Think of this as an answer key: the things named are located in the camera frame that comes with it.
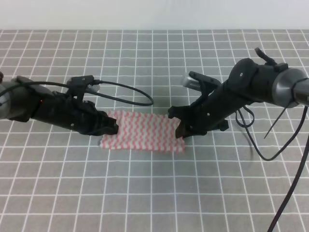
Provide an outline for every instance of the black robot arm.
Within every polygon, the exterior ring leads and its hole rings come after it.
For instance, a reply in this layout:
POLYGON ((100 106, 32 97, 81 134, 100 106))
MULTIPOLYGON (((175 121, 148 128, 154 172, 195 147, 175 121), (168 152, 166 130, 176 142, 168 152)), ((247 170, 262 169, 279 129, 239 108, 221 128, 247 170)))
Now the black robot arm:
POLYGON ((100 136, 103 134, 117 134, 116 119, 108 117, 104 111, 96 109, 92 101, 84 101, 84 94, 90 93, 136 105, 152 105, 153 99, 143 91, 101 80, 93 76, 72 77, 66 84, 54 82, 33 82, 22 76, 11 81, 2 81, 0 73, 0 119, 27 122, 30 118, 77 131, 84 135, 100 136), (131 102, 93 91, 99 84, 112 84, 129 88, 146 96, 150 103, 131 102), (41 86, 56 85, 68 88, 66 93, 60 93, 41 86))
POLYGON ((172 106, 169 118, 181 120, 176 137, 205 135, 208 131, 228 129, 226 118, 240 108, 254 102, 268 102, 291 108, 308 105, 308 78, 288 64, 277 64, 259 48, 264 65, 252 59, 240 60, 232 69, 229 78, 222 84, 214 78, 190 72, 183 85, 201 91, 201 96, 189 106, 172 106))

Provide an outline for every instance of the wire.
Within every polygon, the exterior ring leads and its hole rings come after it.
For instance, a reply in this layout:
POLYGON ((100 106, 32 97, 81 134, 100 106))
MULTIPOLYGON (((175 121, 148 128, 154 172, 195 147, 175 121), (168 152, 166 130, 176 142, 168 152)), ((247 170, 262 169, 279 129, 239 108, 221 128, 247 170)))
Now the wire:
MULTIPOLYGON (((296 131, 294 132, 294 134, 292 135, 292 137, 283 145, 283 147, 282 147, 273 157, 271 157, 271 158, 265 158, 265 157, 261 154, 261 152, 260 152, 259 149, 257 148, 257 146, 256 146, 256 144, 255 144, 255 142, 254 142, 254 140, 253 140, 253 138, 252 138, 252 136, 251 136, 251 134, 250 134, 250 132, 249 132, 249 130, 248 130, 248 126, 246 125, 245 119, 243 118, 243 115, 242 115, 241 111, 238 110, 238 112, 239 112, 239 115, 240 115, 241 120, 242 120, 242 122, 243 122, 243 125, 245 126, 244 128, 245 128, 245 130, 246 130, 246 132, 247 132, 247 134, 248 134, 248 136, 249 136, 249 138, 250 138, 250 140, 251 140, 251 142, 252 142, 252 144, 253 144, 253 146, 254 146, 256 152, 257 152, 257 154, 258 154, 263 160, 265 160, 265 161, 271 161, 271 160, 274 160, 274 159, 275 159, 275 158, 276 158, 276 157, 277 157, 277 156, 278 156, 290 143, 291 143, 291 141, 297 136, 297 134, 299 133, 301 127, 302 127, 303 124, 304 124, 304 121, 305 121, 305 118, 306 118, 306 115, 307 115, 307 110, 308 110, 308 107, 305 106, 305 107, 304 107, 304 111, 303 111, 303 115, 302 115, 302 117, 301 117, 301 119, 300 119, 300 122, 299 122, 299 125, 298 125, 296 131)), ((300 161, 300 163, 299 163, 299 167, 298 167, 297 173, 296 173, 296 175, 295 175, 295 178, 294 178, 294 180, 293 180, 293 182, 292 182, 292 184, 291 184, 291 187, 290 187, 288 193, 286 194, 284 200, 282 201, 282 203, 281 203, 281 205, 280 205, 278 211, 276 212, 276 215, 274 216, 274 218, 273 218, 273 220, 272 220, 272 222, 271 222, 271 224, 270 224, 270 226, 269 226, 267 232, 272 232, 272 231, 274 230, 274 228, 275 228, 275 226, 276 226, 276 224, 277 224, 277 222, 278 222, 278 220, 279 220, 279 218, 280 218, 282 212, 284 211, 286 205, 288 204, 288 202, 289 202, 289 200, 290 200, 290 198, 291 198, 291 196, 292 196, 292 194, 293 194, 293 192, 294 192, 294 190, 295 190, 295 188, 296 188, 296 185, 297 185, 297 183, 298 183, 298 181, 299 181, 299 178, 300 178, 300 175, 301 175, 301 173, 302 173, 302 171, 303 171, 303 169, 304 169, 304 166, 305 166, 305 164, 306 164, 306 160, 307 160, 307 157, 308 157, 308 153, 309 153, 309 135, 308 135, 307 143, 306 143, 305 150, 304 150, 304 153, 303 153, 303 157, 302 157, 302 159, 301 159, 301 161, 300 161)))
POLYGON ((247 124, 246 124, 246 122, 245 122, 245 119, 243 118, 243 115, 242 115, 241 111, 238 110, 238 113, 239 113, 239 115, 240 115, 240 117, 241 117, 242 123, 243 123, 243 125, 245 126, 244 128, 245 128, 245 130, 246 130, 246 132, 247 132, 247 134, 248 134, 248 136, 249 136, 249 139, 250 139, 251 143, 253 144, 253 146, 254 146, 254 148, 255 148, 257 154, 258 154, 263 160, 265 160, 265 161, 272 161, 272 160, 274 160, 278 155, 280 155, 280 153, 281 153, 281 152, 293 141, 293 139, 297 136, 297 134, 299 133, 301 127, 302 127, 303 124, 304 124, 304 121, 305 121, 305 118, 306 118, 307 110, 308 110, 308 107, 305 106, 305 107, 304 107, 304 111, 303 111, 303 115, 302 115, 302 117, 301 117, 301 119, 300 119, 299 125, 298 125, 297 129, 295 130, 294 134, 293 134, 292 137, 283 145, 283 147, 282 147, 273 157, 271 157, 271 158, 265 158, 265 157, 261 154, 261 152, 259 151, 259 149, 257 148, 257 146, 256 146, 256 144, 255 144, 255 142, 254 142, 254 139, 252 138, 252 136, 251 136, 251 134, 250 134, 250 132, 249 132, 249 130, 248 130, 248 126, 247 126, 247 124))
POLYGON ((249 125, 244 125, 244 124, 241 124, 239 121, 238 121, 238 118, 237 118, 237 111, 235 112, 236 116, 235 116, 235 120, 237 122, 237 124, 242 127, 242 128, 245 128, 245 127, 250 127, 252 126, 252 124, 254 123, 254 113, 252 112, 252 110, 248 109, 246 106, 243 107, 245 109, 245 111, 247 111, 249 114, 252 115, 253 119, 251 121, 251 123, 249 125))
MULTIPOLYGON (((116 86, 121 86, 121 87, 124 87, 124 88, 128 88, 128 89, 131 89, 131 90, 134 90, 134 91, 137 91, 139 93, 141 93, 142 95, 144 95, 145 97, 147 97, 151 103, 143 103, 143 102, 135 102, 135 101, 128 101, 128 100, 125 100, 125 99, 121 99, 121 98, 116 98, 116 97, 112 97, 112 96, 109 96, 109 95, 105 95, 105 94, 102 94, 102 93, 96 93, 94 91, 91 91, 91 90, 85 90, 84 92, 85 93, 89 93, 89 94, 92 94, 92 95, 96 95, 96 96, 99 96, 99 97, 103 97, 103 98, 107 98, 107 99, 111 99, 111 100, 114 100, 114 101, 117 101, 117 102, 123 102, 123 103, 127 103, 127 104, 132 104, 132 105, 139 105, 139 106, 150 106, 150 105, 153 105, 154 104, 154 100, 152 99, 152 97, 150 97, 147 93, 137 89, 137 88, 134 88, 134 87, 130 87, 130 86, 126 86, 126 85, 123 85, 123 84, 120 84, 120 83, 114 83, 114 82, 109 82, 109 81, 100 81, 102 84, 109 84, 109 85, 116 85, 116 86)), ((66 84, 62 84, 62 83, 57 83, 57 82, 50 82, 50 81, 32 81, 32 82, 26 82, 26 83, 21 83, 19 85, 15 85, 15 86, 12 86, 12 87, 9 87, 7 89, 5 89, 4 91, 0 92, 0 97, 3 96, 4 94, 6 94, 7 92, 10 92, 18 87, 26 87, 26 86, 31 86, 31 85, 50 85, 50 86, 59 86, 59 87, 65 87, 65 88, 70 88, 70 89, 76 89, 76 90, 80 90, 79 88, 76 88, 76 87, 72 87, 72 86, 68 86, 66 84)))
POLYGON ((304 166, 306 164, 306 159, 308 157, 308 152, 309 152, 309 135, 308 135, 308 139, 307 139, 307 142, 306 142, 306 146, 305 146, 305 150, 304 150, 304 153, 303 153, 303 157, 301 158, 301 161, 300 161, 300 164, 299 164, 299 167, 298 167, 298 170, 297 170, 297 173, 295 175, 295 178, 291 184, 291 187, 288 191, 288 193, 286 194, 283 202, 281 203, 276 215, 274 216, 274 219, 272 220, 271 224, 270 224, 270 227, 269 229, 267 230, 267 232, 272 232, 277 224, 277 221, 279 220, 284 208, 286 207, 286 205, 288 204, 295 188, 296 188, 296 185, 299 181, 299 178, 300 178, 300 175, 304 169, 304 166))

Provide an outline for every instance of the towel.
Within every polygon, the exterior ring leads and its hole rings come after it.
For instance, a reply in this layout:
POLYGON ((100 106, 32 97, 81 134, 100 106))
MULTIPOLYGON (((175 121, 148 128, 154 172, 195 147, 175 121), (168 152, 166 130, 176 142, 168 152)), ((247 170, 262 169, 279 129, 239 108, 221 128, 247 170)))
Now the towel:
POLYGON ((184 151, 183 138, 176 139, 175 130, 180 120, 167 115, 138 112, 109 111, 119 126, 118 133, 103 135, 100 146, 108 149, 151 151, 184 151))

